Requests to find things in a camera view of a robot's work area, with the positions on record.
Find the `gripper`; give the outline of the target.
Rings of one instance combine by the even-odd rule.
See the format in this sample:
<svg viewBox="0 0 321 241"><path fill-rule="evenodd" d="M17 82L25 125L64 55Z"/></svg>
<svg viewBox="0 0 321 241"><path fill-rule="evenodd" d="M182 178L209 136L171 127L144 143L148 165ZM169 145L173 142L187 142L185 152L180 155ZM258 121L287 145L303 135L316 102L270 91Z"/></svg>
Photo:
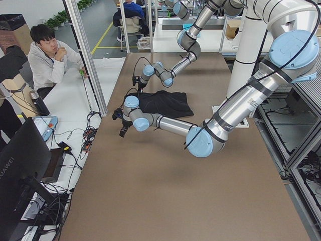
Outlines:
<svg viewBox="0 0 321 241"><path fill-rule="evenodd" d="M146 87L146 84L145 83L141 83L139 82L138 83L138 91L139 92L143 92L143 89Z"/></svg>
<svg viewBox="0 0 321 241"><path fill-rule="evenodd" d="M128 120L123 119L122 124L123 124L123 127L121 128L119 135L121 137L125 137L126 129L129 129L133 125L133 123L132 123L132 121L128 121Z"/></svg>

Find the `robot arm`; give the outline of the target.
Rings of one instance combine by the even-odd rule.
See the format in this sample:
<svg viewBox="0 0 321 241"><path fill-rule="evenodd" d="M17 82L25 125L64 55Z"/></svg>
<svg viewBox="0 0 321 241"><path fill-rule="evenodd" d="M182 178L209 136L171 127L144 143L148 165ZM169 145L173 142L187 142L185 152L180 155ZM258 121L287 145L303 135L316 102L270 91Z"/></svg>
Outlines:
<svg viewBox="0 0 321 241"><path fill-rule="evenodd" d="M277 37L247 83L224 101L201 126L158 113L144 113L135 96L127 96L122 111L119 135L125 136L134 126L143 132L149 127L186 138L185 148L196 157L207 157L224 148L229 133L270 97L281 85L316 78L315 62L319 52L318 38L306 30L293 30Z"/></svg>
<svg viewBox="0 0 321 241"><path fill-rule="evenodd" d="M161 80L163 86L172 86L177 74L197 60L201 52L197 36L214 12L218 9L223 9L226 16L233 18L242 12L244 6L245 4L242 1L206 1L205 6L193 25L187 30L182 30L177 39L178 45L187 52L186 56L169 70L165 69L161 62L146 65L141 76L132 77L133 85L138 84L138 89L142 90L146 87L150 78L156 75Z"/></svg>

